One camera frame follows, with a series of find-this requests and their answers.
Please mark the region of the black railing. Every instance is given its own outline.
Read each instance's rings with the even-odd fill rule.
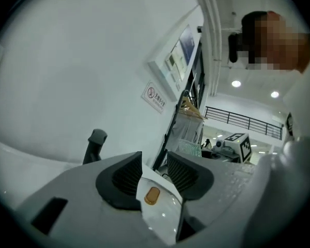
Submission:
[[[218,120],[227,124],[239,126],[248,130],[256,131],[279,140],[282,139],[283,129],[264,121],[236,114],[233,112],[220,110],[218,108],[207,107],[207,118]]]

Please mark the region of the white pipe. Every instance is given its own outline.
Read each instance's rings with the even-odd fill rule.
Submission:
[[[217,31],[218,31],[218,37],[219,37],[219,45],[218,45],[218,58],[216,58],[216,61],[218,62],[218,71],[217,71],[217,79],[215,84],[215,89],[213,91],[213,95],[216,95],[218,83],[219,83],[219,76],[221,73],[221,62],[222,62],[222,27],[221,27],[221,19],[219,16],[219,10],[217,6],[216,0],[211,0],[214,6],[214,13],[216,17],[216,24],[217,24]]]
[[[203,12],[206,15],[205,20],[207,20],[207,24],[209,24],[209,27],[212,27],[213,29],[209,29],[209,34],[210,34],[210,41],[207,40],[207,44],[210,44],[212,46],[212,55],[214,55],[214,53],[216,52],[216,47],[217,47],[217,37],[215,35],[215,22],[214,22],[214,17],[213,17],[213,13],[211,10],[211,4],[209,0],[201,0],[201,5],[203,6]],[[210,69],[210,65],[208,67],[209,69],[209,87],[210,87],[210,92],[211,90],[214,88],[214,82],[215,82],[215,70],[214,69]]]
[[[222,31],[240,32],[240,29],[231,27],[231,28],[222,28]]]
[[[216,94],[216,90],[219,83],[219,76],[220,76],[220,67],[221,67],[221,61],[222,61],[222,30],[221,30],[221,22],[219,17],[219,11],[216,0],[209,0],[212,3],[212,6],[210,7],[211,16],[213,19],[215,19],[214,26],[214,37],[215,37],[215,51],[214,51],[214,62],[215,62],[215,69],[214,69],[214,78],[211,82],[211,92],[210,94],[214,96]]]
[[[213,27],[213,40],[214,40],[214,44],[213,44],[213,56],[214,56],[214,60],[218,59],[218,37],[216,35],[216,24],[214,21],[214,16],[213,16],[213,11],[212,11],[212,5],[210,3],[210,0],[204,0],[205,4],[206,4],[206,9],[209,13],[210,16],[210,20],[211,20],[211,25]],[[215,82],[216,82],[216,69],[214,69],[214,71],[211,73],[211,88],[210,88],[210,94],[213,94],[213,90],[215,89]]]

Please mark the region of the white device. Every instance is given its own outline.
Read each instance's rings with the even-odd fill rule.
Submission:
[[[218,140],[216,141],[216,144],[215,144],[215,146],[214,146],[214,149],[215,149],[216,151],[221,151],[222,148],[224,147],[224,145],[225,145],[225,141],[224,141],[223,139],[218,139]]]
[[[168,56],[166,57],[165,64],[166,64],[168,70],[170,71],[171,76],[172,76],[174,82],[176,83],[176,86],[179,85],[181,83],[180,75],[179,75],[179,69],[178,69],[178,66],[176,63],[176,58],[174,57],[174,55],[172,53],[169,53]]]
[[[184,52],[183,52],[180,41],[177,42],[171,54],[175,61],[175,64],[177,65],[180,79],[183,81],[185,78],[186,70],[187,70],[187,63],[184,57]]]
[[[234,133],[224,139],[225,146],[231,147],[240,156],[240,162],[248,161],[252,156],[252,149],[249,141],[249,134]]]

